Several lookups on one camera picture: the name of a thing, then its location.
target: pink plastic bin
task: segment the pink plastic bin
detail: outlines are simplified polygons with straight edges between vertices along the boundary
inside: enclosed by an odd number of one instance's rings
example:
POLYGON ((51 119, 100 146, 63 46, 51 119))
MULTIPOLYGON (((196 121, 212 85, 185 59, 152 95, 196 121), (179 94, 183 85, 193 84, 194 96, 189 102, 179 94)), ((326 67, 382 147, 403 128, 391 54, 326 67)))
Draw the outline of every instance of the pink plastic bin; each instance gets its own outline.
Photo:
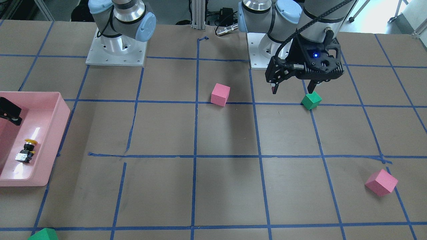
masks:
POLYGON ((64 134, 70 109, 58 92, 0 92, 22 108, 20 126, 0 118, 0 186, 44 186, 64 134), (15 160, 25 139, 38 142, 30 163, 15 160))

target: metal pole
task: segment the metal pole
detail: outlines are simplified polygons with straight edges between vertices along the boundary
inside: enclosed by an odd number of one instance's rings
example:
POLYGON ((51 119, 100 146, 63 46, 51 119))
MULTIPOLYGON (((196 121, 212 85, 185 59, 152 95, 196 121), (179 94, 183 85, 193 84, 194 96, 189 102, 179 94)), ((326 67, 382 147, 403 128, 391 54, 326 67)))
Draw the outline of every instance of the metal pole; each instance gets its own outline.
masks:
POLYGON ((191 2, 191 8, 193 9, 193 21, 191 22, 191 28, 204 30, 205 25, 205 0, 193 0, 191 2))
POLYGON ((427 19, 411 34, 412 38, 420 38, 420 35, 427 29, 427 19))
POLYGON ((37 6, 40 9, 41 13, 43 14, 43 16, 48 21, 55 21, 55 19, 53 18, 52 14, 50 13, 49 9, 47 8, 47 6, 46 6, 46 4, 44 3, 43 0, 34 0, 34 2, 37 4, 37 6))

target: blue tape line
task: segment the blue tape line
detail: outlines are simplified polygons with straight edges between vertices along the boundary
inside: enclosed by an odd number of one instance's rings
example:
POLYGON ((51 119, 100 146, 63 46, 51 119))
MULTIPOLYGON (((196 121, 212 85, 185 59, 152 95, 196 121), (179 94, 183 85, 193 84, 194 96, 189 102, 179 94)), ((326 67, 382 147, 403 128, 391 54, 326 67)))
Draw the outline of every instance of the blue tape line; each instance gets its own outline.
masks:
POLYGON ((197 60, 197 58, 154 57, 154 56, 148 56, 147 58, 148 58, 148 59, 197 60))
POLYGON ((50 24, 49 30, 47 31, 46 36, 44 37, 43 42, 41 43, 41 46, 40 46, 40 48, 38 49, 37 55, 35 56, 34 61, 32 62, 31 67, 30 67, 30 69, 28 70, 27 75, 25 76, 24 81, 22 82, 22 84, 21 84, 21 86, 19 87, 19 90, 18 90, 18 91, 22 91, 22 89, 24 88, 24 85, 25 85, 25 83, 26 83, 26 82, 27 82, 27 80, 28 80, 28 77, 29 77, 29 75, 30 75, 30 73, 31 73, 31 71, 32 71, 32 69, 33 69, 33 67, 34 67, 34 65, 35 65, 35 62, 37 61, 38 57, 40 56, 40 52, 41 52, 41 50, 43 49, 44 44, 46 43, 47 37, 49 36, 50 31, 52 30, 53 23, 54 23, 54 22, 52 22, 52 23, 50 24))
POLYGON ((202 61, 241 61, 241 62, 249 62, 249 60, 244 60, 244 59, 200 59, 202 61))
POLYGON ((49 177, 49 180, 47 182, 46 190, 44 191, 43 199, 41 200, 41 204, 40 204, 40 208, 38 209, 37 217, 35 219, 34 226, 33 226, 33 229, 31 231, 31 236, 35 234, 35 231, 37 230, 38 222, 40 221, 41 212, 43 211, 44 204, 45 204, 46 198, 47 198, 47 194, 49 193, 50 178, 51 177, 49 177))
POLYGON ((412 225, 427 225, 427 222, 411 222, 412 225))
MULTIPOLYGON (((386 167, 386 169, 387 169, 387 172, 391 175, 392 173, 390 172, 389 167, 386 167)), ((395 187, 395 192, 396 192, 396 196, 398 197, 399 203, 402 207, 403 214, 405 215, 407 224, 409 225, 409 228, 411 229, 412 236, 414 237, 414 240, 417 240, 417 237, 415 236, 414 228, 412 227, 411 221, 409 220, 408 213, 406 212, 405 206, 403 205, 403 201, 402 201, 402 198, 400 197, 400 194, 399 194, 397 187, 395 187)))
POLYGON ((392 155, 385 155, 386 158, 416 158, 416 159, 427 159, 427 156, 392 156, 392 155))
POLYGON ((245 59, 201 59, 201 58, 179 58, 179 57, 156 57, 156 56, 148 56, 148 59, 174 59, 174 60, 199 60, 199 61, 241 61, 241 62, 249 62, 249 60, 245 59))
MULTIPOLYGON (((410 222, 411 225, 427 225, 427 222, 410 222)), ((194 229, 251 229, 251 228, 330 228, 339 227, 339 223, 320 224, 273 224, 273 225, 207 225, 195 226, 194 229)), ((409 225, 408 222, 348 222, 342 224, 344 227, 363 226, 401 226, 409 225)), ((116 227, 115 231, 135 231, 135 230, 190 230, 191 226, 126 226, 116 227)), ((31 231, 34 228, 0 228, 0 231, 31 231)), ((59 227, 53 228, 55 231, 111 231, 112 227, 59 227)))
POLYGON ((257 108, 255 105, 255 93, 254 93, 254 85, 252 82, 252 71, 249 68, 249 81, 251 84, 251 95, 252 95, 252 107, 253 107, 253 111, 254 111, 254 120, 255 120, 255 132, 257 135, 257 147, 258 147, 258 158, 260 161, 260 173, 261 173, 261 184, 263 186, 263 196, 264 196, 264 207, 265 207, 265 211, 266 211, 266 220, 267 220, 267 225, 268 225, 268 236, 269 236, 269 240, 273 239, 272 233, 271 233, 271 222, 270 222, 270 211, 268 208, 268 201, 267 201, 267 191, 266 191, 266 183, 265 183, 265 178, 264 178, 264 167, 263 167, 263 159, 262 159, 262 155, 261 155, 261 143, 260 143, 260 133, 259 133, 259 129, 258 129, 258 118, 257 118, 257 108))
POLYGON ((68 56, 68 55, 40 55, 41 58, 71 58, 71 59, 85 59, 88 56, 68 56))
POLYGON ((155 101, 155 100, 138 100, 138 102, 144 103, 185 103, 185 104, 195 104, 193 101, 155 101))
POLYGON ((139 84, 138 84, 138 90, 136 92, 136 99, 135 99, 135 106, 134 106, 134 116, 133 116, 133 119, 132 119, 131 129, 129 130, 128 144, 126 146, 126 151, 125 152, 127 152, 129 150, 129 148, 131 147, 133 127, 135 125, 135 118, 136 118, 136 113, 137 113, 137 110, 138 110, 138 99, 139 99, 139 94, 141 92, 141 86, 142 86, 142 79, 143 79, 143 77, 144 77, 144 68, 141 69, 141 74, 140 74, 139 84))
MULTIPOLYGON (((390 64, 390 66, 392 67, 393 72, 395 73, 396 78, 398 79, 399 84, 401 85, 401 87, 402 87, 402 89, 403 89, 403 92, 405 92, 406 98, 408 98, 409 103, 410 103, 410 104, 411 104, 411 106, 413 107, 413 106, 414 106, 414 104, 412 103, 412 100, 411 100, 411 98, 409 97, 408 92, 406 92, 406 89, 405 89, 405 87, 403 86, 403 83, 402 83, 401 79, 399 78, 399 75, 398 75, 398 73, 396 72, 396 69, 393 67, 393 64, 392 64, 392 62, 390 61, 389 56, 387 55, 386 51, 384 50, 383 45, 381 44, 381 42, 380 42, 380 40, 379 40, 379 38, 378 38, 378 36, 377 36, 376 34, 375 34, 375 38, 377 39, 378 44, 380 45, 380 47, 381 47, 381 49, 382 49, 382 51, 383 51, 384 55, 386 56, 387 61, 389 61, 389 64, 390 64)), ((420 117, 420 115, 418 114, 417 109, 416 109, 416 108, 414 108, 414 107, 413 107, 413 109, 414 109, 415 114, 416 114, 416 115, 417 115, 417 117, 418 117, 418 120, 420 121, 421 125, 423 126, 424 131, 427 133, 427 128, 426 128, 426 126, 424 125, 423 121, 421 120, 421 117, 420 117)))
POLYGON ((199 67, 200 67, 200 41, 208 39, 206 36, 197 39, 197 63, 196 63, 196 104, 194 116, 194 151, 193 151, 193 187, 191 190, 191 233, 190 240, 194 240, 194 225, 196 221, 196 171, 197 171, 197 120, 199 114, 199 67))
POLYGON ((135 230, 190 230, 190 226, 147 226, 147 227, 116 227, 116 231, 135 230))
POLYGON ((427 67, 415 67, 415 66, 393 66, 393 67, 397 67, 397 68, 427 68, 427 67))
MULTIPOLYGON (((301 80, 301 81, 302 81, 302 86, 304 87, 305 93, 308 94, 307 87, 305 85, 304 80, 301 80)), ((322 156, 323 166, 325 167, 326 176, 328 177, 330 193, 332 194, 333 204, 335 205, 336 216, 338 218, 339 227, 341 229, 342 239, 346 240, 344 227, 342 225, 342 220, 341 220, 341 214, 339 213, 338 203, 336 201, 335 192, 333 190, 333 185, 332 185, 332 180, 331 180, 330 174, 329 174, 328 164, 326 163, 325 154, 323 153, 322 143, 320 142, 320 136, 319 136, 319 132, 317 130, 316 120, 314 119, 313 111, 312 110, 309 110, 309 111, 310 111, 310 115, 311 115, 311 120, 313 122, 314 132, 316 133, 316 138, 317 138, 317 143, 319 145, 320 155, 322 156)))
POLYGON ((89 65, 86 67, 85 74, 83 75, 82 83, 80 84, 79 91, 77 92, 76 100, 74 101, 73 109, 71 110, 70 117, 68 118, 67 125, 65 126, 64 134, 61 139, 61 143, 59 144, 58 153, 56 154, 57 157, 61 155, 62 147, 64 146, 65 137, 67 136, 68 129, 70 128, 71 120, 73 119, 74 112, 76 111, 77 103, 80 97, 80 94, 83 90, 83 85, 85 84, 86 77, 88 76, 89 72, 89 65))
POLYGON ((60 227, 60 228, 53 228, 55 231, 111 231, 112 227, 60 227))
POLYGON ((124 162, 123 163, 123 170, 122 170, 122 178, 120 180, 119 194, 117 195, 116 211, 114 212, 114 220, 113 220, 113 226, 111 229, 110 240, 114 240, 114 233, 116 231, 117 217, 119 216, 120 201, 122 199, 123 184, 125 182, 126 165, 127 165, 127 163, 124 162))
POLYGON ((78 102, 135 102, 135 100, 76 99, 78 102))
POLYGON ((89 152, 92 157, 116 157, 116 158, 193 158, 194 155, 114 155, 89 152))
MULTIPOLYGON (((342 59, 344 60, 344 63, 347 64, 347 61, 345 60, 345 57, 344 57, 344 54, 342 51, 341 51, 341 56, 342 56, 342 59)), ((375 134, 374 127, 372 126, 371 119, 369 118, 368 112, 366 111, 366 108, 363 104, 362 97, 360 96, 359 90, 357 89, 356 82, 354 81, 354 78, 353 78, 353 75, 351 74, 350 68, 348 66, 346 66, 346 67, 347 67, 348 74, 350 75, 351 82, 353 83, 354 89, 356 90, 357 97, 359 98, 360 104, 362 105, 362 109, 363 109, 363 112, 365 113, 366 120, 368 121, 369 127, 371 128, 371 132, 372 132, 372 135, 374 136, 374 140, 375 140, 375 144, 377 145, 378 152, 379 152, 380 156, 382 157, 383 153, 381 152, 380 144, 378 142, 377 135, 375 134)))
POLYGON ((0 54, 1 57, 36 57, 37 55, 25 55, 25 54, 0 54))
POLYGON ((0 228, 0 231, 32 231, 33 228, 0 228))

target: grid line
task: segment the grid line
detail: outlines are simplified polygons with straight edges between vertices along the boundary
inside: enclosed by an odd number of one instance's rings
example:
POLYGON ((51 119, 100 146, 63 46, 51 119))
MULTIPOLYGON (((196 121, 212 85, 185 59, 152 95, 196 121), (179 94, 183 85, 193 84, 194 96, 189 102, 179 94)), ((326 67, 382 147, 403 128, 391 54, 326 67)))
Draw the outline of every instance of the grid line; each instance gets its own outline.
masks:
POLYGON ((139 99, 139 95, 141 92, 141 85, 142 85, 143 76, 144 76, 144 68, 141 69, 141 74, 140 74, 139 83, 138 83, 138 90, 136 92, 136 98, 135 98, 134 116, 133 116, 133 120, 132 120, 131 129, 129 130, 128 144, 126 145, 126 151, 125 152, 127 152, 129 150, 129 148, 131 147, 132 133, 133 133, 134 125, 135 125, 136 113, 138 110, 138 99, 139 99))
MULTIPOLYGON (((344 63, 347 64, 347 61, 345 60, 345 57, 344 57, 344 53, 342 51, 341 51, 341 56, 342 56, 342 59, 344 60, 344 63)), ((378 142, 377 135, 375 134, 374 127, 372 126, 372 123, 371 123, 371 119, 369 119, 368 112, 366 111, 365 105, 363 104, 362 97, 359 93, 359 90, 357 89, 356 82, 354 81, 354 78, 353 78, 353 75, 351 74, 350 68, 348 66, 346 66, 346 68, 347 68, 348 74, 350 76, 351 82, 353 83, 354 89, 356 90, 356 94, 357 94, 357 97, 359 98, 363 112, 365 113, 366 120, 368 121, 372 135, 374 136, 374 140, 375 140, 375 144, 377 145, 378 152, 381 156, 381 159, 383 159, 383 153, 381 152, 380 143, 378 142)))
MULTIPOLYGON (((76 99, 64 99, 64 101, 73 102, 76 99)), ((135 102, 134 100, 115 100, 115 99, 78 99, 79 102, 135 102)), ((183 104, 213 104, 211 102, 196 102, 196 101, 166 101, 166 100, 137 100, 138 103, 183 103, 183 104)), ((232 105, 302 105, 300 102, 227 102, 232 105)), ((334 104, 334 103, 320 103, 319 106, 333 106, 333 107, 362 107, 361 104, 334 104)), ((368 108, 427 108, 422 105, 363 105, 368 108)))
POLYGON ((122 178, 120 179, 119 194, 117 195, 116 210, 114 211, 114 219, 113 219, 113 226, 111 228, 110 240, 114 240, 114 234, 116 231, 117 217, 119 216, 120 201, 122 199, 123 184, 125 182, 126 166, 127 166, 127 163, 124 162, 123 163, 122 178))
POLYGON ((421 120, 421 117, 420 117, 420 115, 418 114, 417 109, 413 107, 413 106, 414 106, 414 104, 412 103, 412 100, 411 100, 411 98, 409 97, 408 92, 406 92, 406 89, 405 89, 405 87, 403 86, 403 83, 402 83, 402 81, 401 81, 401 79, 400 79, 400 77, 399 77, 398 73, 396 72, 396 69, 394 68, 394 66, 393 66, 392 62, 390 61, 389 56, 387 55, 386 51, 384 50, 383 45, 381 44, 381 42, 380 42, 380 40, 379 40, 379 38, 378 38, 378 36, 377 36, 376 34, 375 34, 375 38, 377 39, 378 44, 380 45, 380 47, 381 47, 381 49, 382 49, 382 51, 383 51, 384 55, 386 56, 387 61, 389 61, 389 64, 390 64, 391 68, 393 69, 393 72, 395 73, 396 78, 398 79, 399 84, 401 85, 401 87, 402 87, 402 89, 403 89, 403 92, 405 92, 406 98, 409 100, 409 103, 411 104, 412 108, 414 109, 414 112, 415 112, 415 114, 417 115, 418 120, 420 121, 421 125, 422 125, 422 126, 423 126, 423 128, 424 128, 424 131, 427 133, 426 126, 424 125, 423 121, 421 120))
POLYGON ((252 82, 252 71, 249 68, 249 81, 251 84, 251 95, 252 95, 252 107, 254 111, 254 120, 255 120, 255 133, 257 136, 257 147, 258 147, 258 158, 260 161, 260 173, 261 173, 261 184, 263 187, 263 197, 264 197, 264 207, 266 211, 266 220, 267 220, 267 226, 268 226, 268 236, 269 240, 273 239, 272 232, 271 232, 271 222, 270 222, 270 212, 268 208, 268 200, 267 200, 267 191, 266 191, 266 183, 264 178, 264 167, 263 167, 263 158, 261 154, 261 143, 260 143, 260 133, 258 129, 258 118, 257 118, 257 108, 255 105, 255 93, 254 93, 254 84, 252 82))
MULTIPOLYGON (((301 82, 302 82, 305 94, 308 94, 304 80, 301 80, 301 82)), ((311 120, 313 122, 314 132, 316 133, 316 138, 317 138, 317 143, 319 145, 320 155, 322 156, 323 166, 325 168, 326 176, 328 178, 330 193, 332 195, 333 204, 335 206, 336 216, 338 218, 339 228, 341 229, 342 239, 346 240, 347 238, 345 237, 344 226, 342 225, 341 214, 339 213, 338 203, 336 201, 335 192, 333 190, 333 185, 332 185, 332 180, 331 180, 330 174, 329 174, 328 164, 326 163, 325 155, 323 153, 322 143, 320 142, 320 135, 319 135, 319 132, 317 131, 316 120, 314 119, 313 111, 312 110, 309 110, 309 111, 310 111, 310 115, 311 115, 311 120)))
MULTIPOLYGON (((116 158, 193 158, 194 155, 115 155, 89 152, 92 157, 116 158)), ((321 155, 195 155, 197 158, 322 158, 321 155)), ((325 158, 370 158, 380 162, 393 164, 391 161, 375 155, 323 155, 325 158)), ((384 156, 388 158, 427 158, 427 156, 384 156)))
POLYGON ((32 62, 31 67, 29 68, 29 70, 27 72, 27 75, 25 76, 24 81, 22 82, 22 85, 19 87, 18 91, 22 91, 22 89, 24 88, 24 85, 25 85, 25 83, 27 82, 27 80, 29 78, 29 75, 30 75, 30 73, 31 73, 31 71, 32 71, 32 69, 33 69, 33 67, 35 65, 35 62, 37 61, 38 57, 40 56, 41 50, 43 49, 44 44, 46 43, 47 37, 49 36, 50 31, 52 30, 53 24, 54 24, 54 22, 52 22, 50 24, 49 30, 47 31, 46 36, 44 37, 43 42, 41 43, 41 46, 38 49, 37 55, 35 56, 34 61, 32 62))
MULTIPOLYGON (((390 172, 389 167, 386 167, 386 169, 387 169, 387 172, 391 175, 392 173, 390 172)), ((412 227, 411 221, 409 220, 408 213, 406 212, 405 206, 403 205, 402 198, 400 197, 398 188, 396 186, 395 186, 395 192, 396 192, 396 196, 398 197, 399 203, 402 207, 403 214, 405 215, 406 222, 409 226, 409 229, 411 230, 412 236, 414 237, 414 240, 417 240, 417 236, 415 235, 414 228, 412 227)))
MULTIPOLYGON (((410 222, 411 225, 427 225, 427 222, 410 222)), ((367 227, 367 226, 405 226, 409 222, 347 222, 344 227, 367 227)), ((253 228, 330 228, 339 227, 339 223, 314 223, 314 224, 273 224, 273 225, 204 225, 193 226, 194 229, 253 229, 253 228)), ((116 231, 135 231, 135 230, 190 230, 192 226, 125 226, 116 227, 116 231)), ((33 228, 0 228, 0 231, 31 231, 33 228)), ((112 227, 58 227, 55 231, 111 231, 112 227)))

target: work surface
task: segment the work surface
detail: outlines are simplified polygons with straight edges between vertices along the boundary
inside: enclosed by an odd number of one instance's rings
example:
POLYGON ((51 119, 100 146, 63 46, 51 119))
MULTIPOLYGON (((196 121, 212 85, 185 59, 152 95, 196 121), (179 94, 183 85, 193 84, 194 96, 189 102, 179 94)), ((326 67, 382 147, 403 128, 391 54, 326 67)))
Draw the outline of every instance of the work surface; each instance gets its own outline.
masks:
POLYGON ((72 109, 49 184, 0 188, 0 239, 427 239, 418 40, 340 33, 346 73, 307 111, 308 82, 272 95, 243 33, 159 25, 142 69, 86 66, 95 29, 0 22, 0 90, 59 91, 72 109), (399 180, 384 197, 364 186, 380 169, 399 180))

